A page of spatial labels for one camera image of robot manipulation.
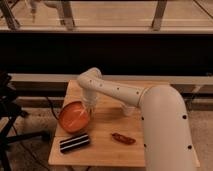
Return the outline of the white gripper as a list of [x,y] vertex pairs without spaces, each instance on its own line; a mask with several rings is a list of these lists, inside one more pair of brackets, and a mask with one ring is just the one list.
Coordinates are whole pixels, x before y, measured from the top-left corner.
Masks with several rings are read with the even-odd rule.
[[87,108],[94,108],[97,104],[97,97],[92,97],[92,98],[82,98],[82,103],[85,107],[82,107],[80,110],[80,115],[81,116],[86,116],[89,117],[90,116],[90,112]]

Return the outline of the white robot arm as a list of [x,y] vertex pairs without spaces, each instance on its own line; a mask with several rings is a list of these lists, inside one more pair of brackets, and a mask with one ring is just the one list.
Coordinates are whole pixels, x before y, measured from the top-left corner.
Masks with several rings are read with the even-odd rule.
[[141,110],[146,171],[197,171],[186,105],[175,88],[106,81],[98,68],[80,74],[77,83],[87,107],[102,93]]

